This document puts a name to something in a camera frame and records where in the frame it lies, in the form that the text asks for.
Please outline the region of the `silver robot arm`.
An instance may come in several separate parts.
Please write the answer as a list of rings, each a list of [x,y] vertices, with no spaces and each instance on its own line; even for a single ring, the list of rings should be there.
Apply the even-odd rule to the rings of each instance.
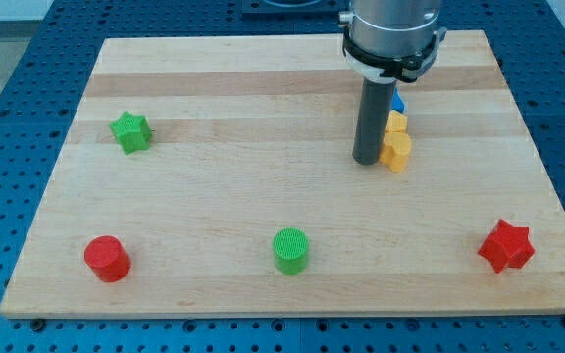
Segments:
[[[441,0],[350,0],[339,23],[361,50],[380,57],[411,56],[432,42]]]

